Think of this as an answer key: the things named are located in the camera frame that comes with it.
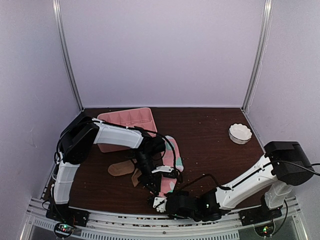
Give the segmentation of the pink patterned sock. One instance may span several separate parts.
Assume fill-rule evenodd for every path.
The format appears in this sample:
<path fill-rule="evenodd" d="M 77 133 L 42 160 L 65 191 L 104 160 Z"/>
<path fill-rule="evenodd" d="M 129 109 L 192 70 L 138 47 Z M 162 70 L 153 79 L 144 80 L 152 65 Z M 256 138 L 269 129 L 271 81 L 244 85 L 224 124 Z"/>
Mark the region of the pink patterned sock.
<path fill-rule="evenodd" d="M 176 140 L 169 135 L 165 136 L 169 142 L 171 143 L 171 145 L 174 148 L 174 152 L 175 152 L 175 167 L 182 172 L 184 170 L 184 166 L 183 166 L 183 162 L 182 162 L 182 158 L 180 156 L 180 151 L 179 151 L 179 147 L 178 144 L 176 142 Z M 164 153 L 164 157 L 162 158 L 162 163 L 165 166 L 170 166 L 170 167 L 174 167 L 174 154 L 173 154 L 173 150 L 171 148 L 171 146 L 165 142 L 165 153 Z M 159 197 L 164 197 L 165 194 L 167 193 L 172 193 L 173 190 L 175 189 L 177 183 L 177 179 L 176 178 L 168 178 L 168 177 L 161 177 L 161 185 L 160 185 L 160 191 L 159 191 Z"/>

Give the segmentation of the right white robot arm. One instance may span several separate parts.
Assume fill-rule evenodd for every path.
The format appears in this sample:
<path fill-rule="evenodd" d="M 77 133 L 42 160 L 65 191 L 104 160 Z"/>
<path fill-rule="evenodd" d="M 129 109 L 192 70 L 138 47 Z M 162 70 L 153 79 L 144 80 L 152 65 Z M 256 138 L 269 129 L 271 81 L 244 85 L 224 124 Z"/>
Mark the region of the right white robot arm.
<path fill-rule="evenodd" d="M 246 172 L 200 197 L 177 192 L 169 195 L 165 213 L 196 222 L 217 221 L 248 197 L 270 187 L 256 210 L 259 220 L 268 220 L 283 206 L 293 187 L 318 173 L 297 141 L 271 141 L 264 150 L 265 154 Z"/>

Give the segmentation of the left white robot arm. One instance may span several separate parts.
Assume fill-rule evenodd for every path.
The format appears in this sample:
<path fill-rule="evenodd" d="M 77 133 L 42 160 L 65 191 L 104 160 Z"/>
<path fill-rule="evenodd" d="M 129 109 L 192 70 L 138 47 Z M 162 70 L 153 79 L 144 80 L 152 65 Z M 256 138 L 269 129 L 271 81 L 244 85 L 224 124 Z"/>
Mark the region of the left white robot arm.
<path fill-rule="evenodd" d="M 80 165 L 88 158 L 94 145 L 114 145 L 133 150 L 133 157 L 141 171 L 141 182 L 152 194 L 160 192 L 160 183 L 153 156 L 165 150 L 165 141 L 158 133 L 141 127 L 120 126 L 97 118 L 73 121 L 60 135 L 54 161 L 57 174 L 51 197 L 55 205 L 52 213 L 61 222 L 72 218 L 66 205 Z"/>

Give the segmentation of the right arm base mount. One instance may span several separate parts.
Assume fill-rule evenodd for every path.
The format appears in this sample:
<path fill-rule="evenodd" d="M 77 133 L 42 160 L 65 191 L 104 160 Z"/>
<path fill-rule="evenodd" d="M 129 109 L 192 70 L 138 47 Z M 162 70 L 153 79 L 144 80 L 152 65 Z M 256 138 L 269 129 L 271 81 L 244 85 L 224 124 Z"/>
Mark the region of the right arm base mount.
<path fill-rule="evenodd" d="M 272 210 L 262 206 L 241 210 L 239 217 L 242 226 L 254 226 L 254 231 L 259 237 L 268 238 L 276 232 L 275 219 L 282 216 L 281 208 Z"/>

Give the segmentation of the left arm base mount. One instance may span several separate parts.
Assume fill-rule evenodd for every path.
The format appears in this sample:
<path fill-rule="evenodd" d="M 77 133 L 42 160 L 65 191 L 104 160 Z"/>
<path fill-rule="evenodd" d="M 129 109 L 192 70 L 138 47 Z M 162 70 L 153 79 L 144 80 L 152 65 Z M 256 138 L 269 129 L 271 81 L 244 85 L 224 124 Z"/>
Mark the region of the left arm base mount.
<path fill-rule="evenodd" d="M 45 217 L 57 221 L 53 233 L 61 239 L 70 237 L 78 227 L 86 227 L 90 213 L 85 210 L 69 208 L 67 212 L 47 210 Z"/>

